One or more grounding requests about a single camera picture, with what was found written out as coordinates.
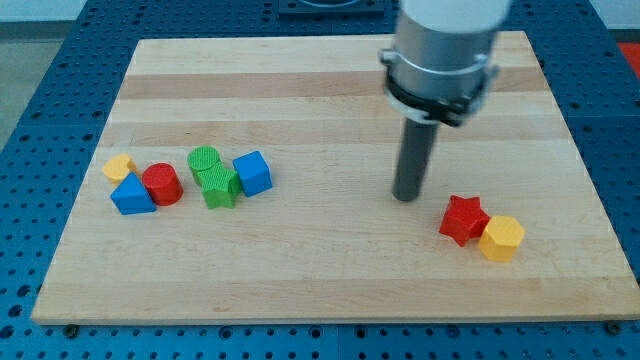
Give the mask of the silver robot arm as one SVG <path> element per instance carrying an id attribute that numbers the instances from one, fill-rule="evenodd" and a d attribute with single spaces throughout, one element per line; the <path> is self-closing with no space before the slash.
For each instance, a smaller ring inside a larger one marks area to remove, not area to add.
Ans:
<path id="1" fill-rule="evenodd" d="M 499 71 L 492 47 L 510 7 L 510 0 L 402 1 L 392 45 L 379 55 L 391 105 L 419 124 L 463 125 Z"/>

